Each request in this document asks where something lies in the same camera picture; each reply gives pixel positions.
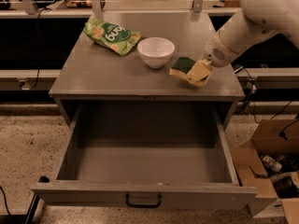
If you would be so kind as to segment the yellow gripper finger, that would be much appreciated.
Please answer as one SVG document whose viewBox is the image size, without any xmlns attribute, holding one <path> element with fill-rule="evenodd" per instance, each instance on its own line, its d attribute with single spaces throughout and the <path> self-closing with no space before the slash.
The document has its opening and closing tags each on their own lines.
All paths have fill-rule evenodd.
<svg viewBox="0 0 299 224">
<path fill-rule="evenodd" d="M 210 78 L 210 76 L 205 77 L 204 79 L 201 79 L 201 80 L 195 82 L 195 83 L 193 84 L 193 86 L 195 86 L 195 87 L 200 87 L 200 88 L 201 88 L 201 87 L 205 87 L 205 85 L 207 84 L 209 78 Z"/>
<path fill-rule="evenodd" d="M 211 74 L 211 68 L 211 61 L 206 59 L 198 60 L 187 73 L 186 78 L 189 82 L 205 81 Z"/>
</svg>

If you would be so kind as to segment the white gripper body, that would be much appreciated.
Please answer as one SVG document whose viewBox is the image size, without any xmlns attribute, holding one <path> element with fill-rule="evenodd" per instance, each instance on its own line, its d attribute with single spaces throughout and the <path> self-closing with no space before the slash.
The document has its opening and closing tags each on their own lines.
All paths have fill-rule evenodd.
<svg viewBox="0 0 299 224">
<path fill-rule="evenodd" d="M 238 53 L 224 45 L 219 32 L 214 34 L 205 44 L 203 53 L 203 58 L 211 61 L 211 64 L 215 67 L 224 67 L 233 62 L 238 56 Z"/>
</svg>

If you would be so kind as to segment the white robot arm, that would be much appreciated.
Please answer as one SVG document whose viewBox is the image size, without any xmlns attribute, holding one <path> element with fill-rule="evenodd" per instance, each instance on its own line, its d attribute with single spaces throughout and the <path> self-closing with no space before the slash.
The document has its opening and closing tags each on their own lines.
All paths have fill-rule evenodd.
<svg viewBox="0 0 299 224">
<path fill-rule="evenodd" d="M 299 0 L 240 0 L 240 9 L 206 43 L 205 51 L 185 76 L 203 87 L 214 67 L 224 67 L 250 47 L 276 34 L 299 48 Z"/>
</svg>

